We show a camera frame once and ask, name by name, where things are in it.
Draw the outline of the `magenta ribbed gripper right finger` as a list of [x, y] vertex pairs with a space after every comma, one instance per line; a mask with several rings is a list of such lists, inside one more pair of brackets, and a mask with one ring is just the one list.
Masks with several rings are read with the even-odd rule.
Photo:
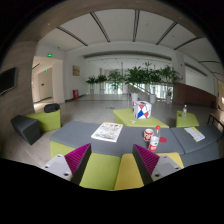
[[145, 185], [182, 169], [168, 154], [159, 156], [136, 144], [133, 145], [132, 154]]

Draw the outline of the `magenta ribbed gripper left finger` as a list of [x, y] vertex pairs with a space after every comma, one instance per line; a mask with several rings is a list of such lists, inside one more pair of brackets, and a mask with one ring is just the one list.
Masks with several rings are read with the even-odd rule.
[[42, 169], [79, 185], [91, 153], [91, 144], [88, 143], [66, 155], [57, 154]]

